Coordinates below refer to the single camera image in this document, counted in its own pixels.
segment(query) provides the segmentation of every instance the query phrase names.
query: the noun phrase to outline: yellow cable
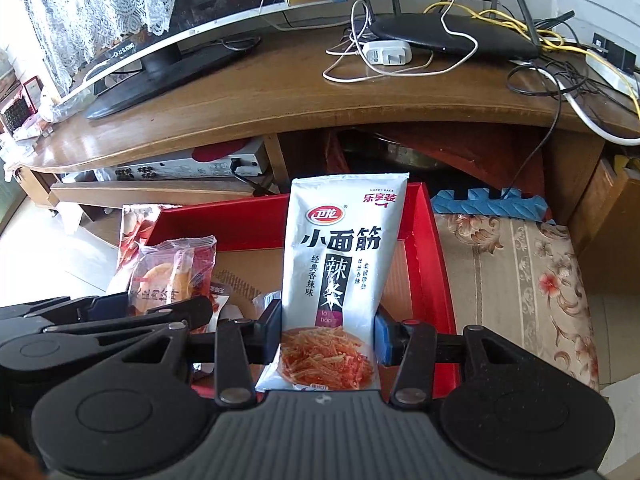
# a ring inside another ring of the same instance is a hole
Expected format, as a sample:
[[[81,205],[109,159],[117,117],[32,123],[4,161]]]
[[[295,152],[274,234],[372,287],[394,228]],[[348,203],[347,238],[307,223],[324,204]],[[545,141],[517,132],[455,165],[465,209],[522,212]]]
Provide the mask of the yellow cable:
[[[451,5],[451,2],[437,2],[435,4],[431,4],[429,7],[424,9],[424,13],[426,14],[427,12],[429,12],[431,9],[434,9],[435,7],[443,7],[443,6],[449,6],[449,5]],[[527,32],[529,31],[529,27],[527,27],[525,23],[522,23],[520,20],[516,20],[516,18],[514,18],[513,16],[509,16],[508,14],[505,14],[501,10],[487,9],[487,10],[482,10],[481,12],[475,12],[470,7],[467,7],[464,5],[453,3],[453,6],[466,10],[466,12],[471,14],[471,16],[476,20],[481,20],[483,22],[492,23],[494,25],[499,25],[500,27],[506,27],[506,28],[510,28],[511,30],[515,30],[521,36],[531,41],[531,38],[527,35]],[[502,17],[506,21],[493,20],[491,18],[486,18],[484,17],[484,14],[496,14],[497,16]],[[553,30],[546,30],[542,28],[542,29],[537,29],[536,32],[538,33],[540,37],[540,41],[543,43],[542,47],[545,50],[555,50],[555,51],[564,50],[567,52],[577,52],[579,54],[584,54],[585,56],[593,57],[593,59],[606,65],[607,67],[609,67],[609,69],[617,73],[620,79],[622,79],[623,83],[626,85],[626,87],[629,90],[629,97],[634,103],[634,107],[636,108],[636,113],[638,114],[638,120],[640,121],[640,103],[636,98],[636,94],[634,93],[633,87],[629,84],[629,81],[626,79],[626,77],[620,73],[620,70],[618,70],[615,66],[613,66],[609,61],[591,52],[590,50],[585,50],[577,46],[565,45],[564,38]],[[553,43],[553,41],[543,36],[543,34],[553,37],[555,40],[559,41],[559,44]]]

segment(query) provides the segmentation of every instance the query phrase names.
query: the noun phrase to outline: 卫龙 logo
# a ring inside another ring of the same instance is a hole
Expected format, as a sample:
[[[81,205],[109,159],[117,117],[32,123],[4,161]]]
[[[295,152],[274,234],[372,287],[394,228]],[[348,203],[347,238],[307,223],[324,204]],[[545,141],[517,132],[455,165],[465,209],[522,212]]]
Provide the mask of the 卫龙 logo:
[[[337,205],[321,205],[306,214],[306,219],[316,225],[331,225],[344,218],[344,211]]]

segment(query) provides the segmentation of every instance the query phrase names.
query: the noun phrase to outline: wooden desk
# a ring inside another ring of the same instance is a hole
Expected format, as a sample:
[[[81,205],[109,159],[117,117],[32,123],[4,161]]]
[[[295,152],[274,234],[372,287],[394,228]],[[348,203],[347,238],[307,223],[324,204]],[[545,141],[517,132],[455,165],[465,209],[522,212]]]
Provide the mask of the wooden desk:
[[[25,166],[43,173],[90,170],[212,142],[265,136],[276,182],[286,188],[289,175],[278,141],[285,132],[299,132],[306,136],[300,142],[306,142],[318,128],[375,123],[455,121],[548,128],[556,113],[553,99],[507,89],[506,74],[512,67],[507,62],[468,62],[447,75],[427,78],[327,82],[322,71],[332,58],[324,50],[338,43],[341,33],[341,28],[334,28],[270,34],[245,59],[149,102],[91,123],[78,114],[43,139]],[[437,59],[430,70],[450,63]],[[361,75],[363,66],[358,59],[346,59],[336,73]],[[539,83],[534,74],[518,77],[520,84]],[[589,101],[612,131],[638,135],[637,118],[603,99]],[[571,108],[563,107],[559,130],[547,149],[551,178],[575,180],[573,203],[561,220],[575,208],[602,146]]]

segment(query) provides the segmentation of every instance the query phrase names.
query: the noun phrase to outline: floral tablecloth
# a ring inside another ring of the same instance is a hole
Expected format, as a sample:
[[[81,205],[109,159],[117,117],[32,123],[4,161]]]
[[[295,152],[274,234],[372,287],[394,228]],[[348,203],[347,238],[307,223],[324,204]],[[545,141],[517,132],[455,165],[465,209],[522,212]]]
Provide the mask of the floral tablecloth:
[[[568,229],[435,217],[458,331],[483,324],[597,390],[591,315]]]

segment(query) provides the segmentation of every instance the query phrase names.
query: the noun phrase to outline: white lace cloth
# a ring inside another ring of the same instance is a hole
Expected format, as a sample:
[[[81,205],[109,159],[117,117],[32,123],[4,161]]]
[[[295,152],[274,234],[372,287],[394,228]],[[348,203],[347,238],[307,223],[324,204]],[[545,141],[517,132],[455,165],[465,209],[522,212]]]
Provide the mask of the white lace cloth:
[[[146,26],[169,29],[175,0],[22,0],[51,76],[66,93],[72,76],[100,49]]]

